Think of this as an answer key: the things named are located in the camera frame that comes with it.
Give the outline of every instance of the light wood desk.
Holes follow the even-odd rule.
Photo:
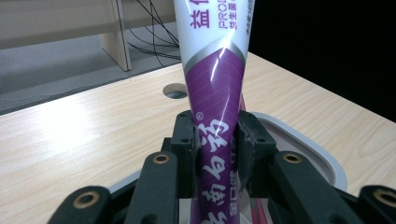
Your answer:
[[[88,185],[111,187],[142,167],[172,135],[188,98],[177,64],[0,117],[0,223],[45,223],[63,199]],[[347,191],[396,188],[396,124],[249,54],[247,111],[289,124],[344,167]]]

